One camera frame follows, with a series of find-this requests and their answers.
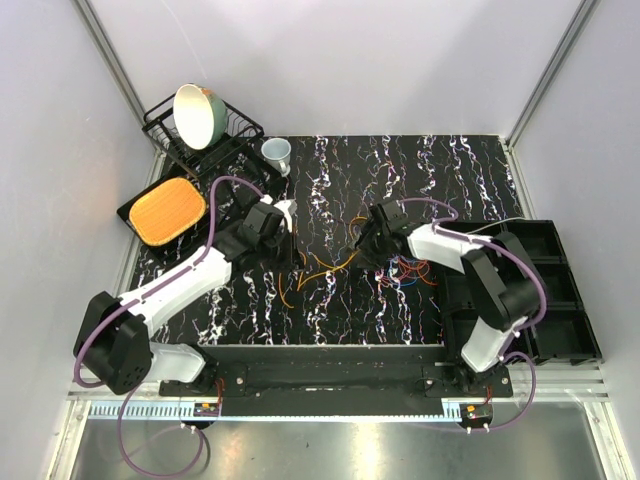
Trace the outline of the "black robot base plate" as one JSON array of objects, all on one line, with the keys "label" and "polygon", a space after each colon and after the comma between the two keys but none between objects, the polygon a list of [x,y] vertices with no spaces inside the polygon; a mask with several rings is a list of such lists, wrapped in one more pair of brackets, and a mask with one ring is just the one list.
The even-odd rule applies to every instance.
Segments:
[{"label": "black robot base plate", "polygon": [[434,345],[215,346],[195,385],[165,380],[159,393],[211,397],[221,393],[230,417],[292,417],[319,421],[371,416],[377,421],[427,417],[450,421],[446,399],[508,399],[508,370],[472,374]]}]

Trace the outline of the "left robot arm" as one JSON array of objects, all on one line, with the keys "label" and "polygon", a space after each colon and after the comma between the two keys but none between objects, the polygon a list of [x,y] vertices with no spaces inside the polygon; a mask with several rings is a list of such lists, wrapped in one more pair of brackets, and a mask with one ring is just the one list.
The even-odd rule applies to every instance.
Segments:
[{"label": "left robot arm", "polygon": [[165,381],[182,393],[214,390],[218,362],[202,348],[165,344],[153,336],[204,296],[259,266],[283,269],[299,262],[293,199],[256,202],[247,216],[216,233],[212,244],[151,282],[118,297],[107,292],[89,302],[73,354],[74,381],[107,387],[116,395],[143,383]]}]

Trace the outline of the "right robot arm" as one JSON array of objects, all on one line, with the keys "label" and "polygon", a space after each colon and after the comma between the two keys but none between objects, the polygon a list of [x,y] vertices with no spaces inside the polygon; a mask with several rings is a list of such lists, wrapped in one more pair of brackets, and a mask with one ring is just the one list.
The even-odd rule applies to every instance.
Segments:
[{"label": "right robot arm", "polygon": [[548,294],[515,235],[502,232],[491,237],[445,227],[458,217],[456,209],[435,199],[386,199],[369,207],[353,248],[363,269],[378,270],[391,258],[403,256],[465,276],[477,320],[461,347],[465,365],[453,375],[457,390],[472,397],[488,387],[488,370],[506,359],[519,332],[545,317]]}]

